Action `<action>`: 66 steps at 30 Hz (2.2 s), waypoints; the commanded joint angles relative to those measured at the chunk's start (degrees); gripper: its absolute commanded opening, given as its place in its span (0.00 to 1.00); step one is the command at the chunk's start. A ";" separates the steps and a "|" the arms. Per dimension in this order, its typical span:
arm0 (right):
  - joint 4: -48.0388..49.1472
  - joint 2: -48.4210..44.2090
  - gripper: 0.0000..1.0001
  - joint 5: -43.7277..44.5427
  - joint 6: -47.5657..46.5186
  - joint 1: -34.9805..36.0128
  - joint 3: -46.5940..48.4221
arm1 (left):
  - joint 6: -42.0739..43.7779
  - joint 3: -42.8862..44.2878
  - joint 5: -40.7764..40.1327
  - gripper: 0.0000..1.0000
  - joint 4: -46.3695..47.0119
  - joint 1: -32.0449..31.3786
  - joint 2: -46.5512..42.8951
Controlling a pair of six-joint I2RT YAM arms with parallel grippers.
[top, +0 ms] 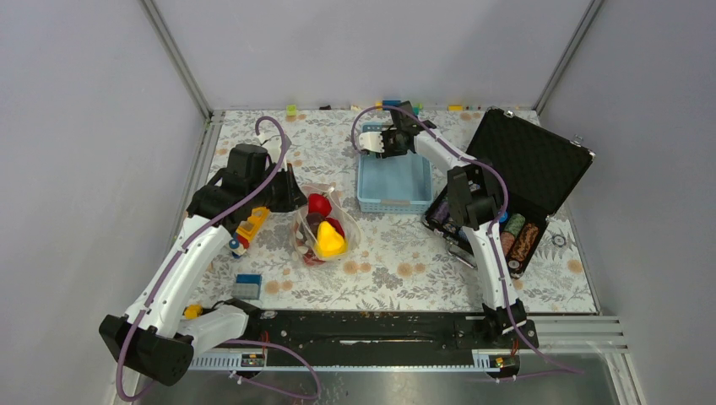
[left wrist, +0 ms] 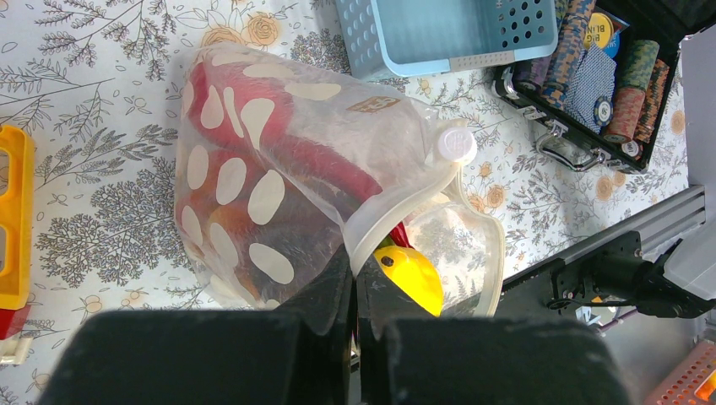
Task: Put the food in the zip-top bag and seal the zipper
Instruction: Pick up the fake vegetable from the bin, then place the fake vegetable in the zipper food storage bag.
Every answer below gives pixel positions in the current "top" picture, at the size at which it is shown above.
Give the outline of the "red tomato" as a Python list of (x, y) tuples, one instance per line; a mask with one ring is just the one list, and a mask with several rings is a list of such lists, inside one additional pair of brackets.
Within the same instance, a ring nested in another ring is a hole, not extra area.
[(328, 197), (322, 193), (311, 193), (307, 199), (308, 202), (308, 213), (309, 214), (320, 214), (323, 217), (328, 217), (333, 211), (333, 207)]

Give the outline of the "light blue plastic basket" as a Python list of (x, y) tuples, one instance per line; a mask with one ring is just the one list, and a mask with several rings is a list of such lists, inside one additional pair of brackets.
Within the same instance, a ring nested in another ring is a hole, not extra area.
[(356, 199), (363, 213), (422, 214), (434, 199), (431, 163), (413, 153), (387, 159), (362, 155)]

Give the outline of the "red chili pepper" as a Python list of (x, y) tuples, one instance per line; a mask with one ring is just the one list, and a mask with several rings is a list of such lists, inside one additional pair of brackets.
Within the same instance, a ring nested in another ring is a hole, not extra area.
[(328, 217), (326, 218), (326, 221), (336, 230), (339, 235), (345, 238), (344, 229), (341, 223), (336, 218)]

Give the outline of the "clear dotted zip bag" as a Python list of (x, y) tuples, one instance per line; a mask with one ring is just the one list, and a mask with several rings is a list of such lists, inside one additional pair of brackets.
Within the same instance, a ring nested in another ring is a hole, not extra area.
[(357, 250), (362, 233), (329, 185), (305, 185), (307, 203), (299, 207), (290, 228), (296, 257), (308, 267), (337, 262)]

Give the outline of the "yellow bell pepper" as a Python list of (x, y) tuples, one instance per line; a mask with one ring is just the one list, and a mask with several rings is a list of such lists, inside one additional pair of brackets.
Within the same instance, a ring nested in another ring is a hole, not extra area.
[(337, 257), (347, 252), (348, 243), (325, 220), (319, 226), (315, 248), (322, 258)]

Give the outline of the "black poker chip case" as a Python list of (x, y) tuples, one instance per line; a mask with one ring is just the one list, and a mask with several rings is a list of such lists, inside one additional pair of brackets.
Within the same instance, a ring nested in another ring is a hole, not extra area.
[(467, 153), (490, 163), (507, 184), (500, 238), (509, 274), (519, 279), (549, 220), (593, 163), (594, 153), (499, 108), (483, 115)]

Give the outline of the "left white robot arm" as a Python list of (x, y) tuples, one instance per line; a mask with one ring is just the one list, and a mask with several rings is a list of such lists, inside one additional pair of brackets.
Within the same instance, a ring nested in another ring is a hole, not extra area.
[(121, 316), (108, 315), (99, 334), (121, 369), (164, 386), (176, 384), (200, 354), (234, 339), (257, 343), (260, 321), (235, 306), (186, 320), (200, 278), (256, 208), (291, 213), (306, 204), (291, 165), (267, 149), (240, 143), (226, 167), (194, 192), (171, 252), (143, 293)]

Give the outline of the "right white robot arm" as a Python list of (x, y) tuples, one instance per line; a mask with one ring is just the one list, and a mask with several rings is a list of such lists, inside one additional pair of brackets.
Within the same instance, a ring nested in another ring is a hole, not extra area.
[(507, 276), (502, 252), (498, 222), (507, 210), (505, 181), (489, 164), (453, 146), (432, 124), (420, 120), (409, 103), (382, 108), (391, 111), (394, 129), (357, 133), (358, 121), (376, 109), (366, 108), (350, 130), (354, 150), (381, 159), (417, 154), (445, 174), (450, 216), (467, 236), (482, 284), (485, 339), (492, 346), (506, 347), (523, 336), (528, 319)]

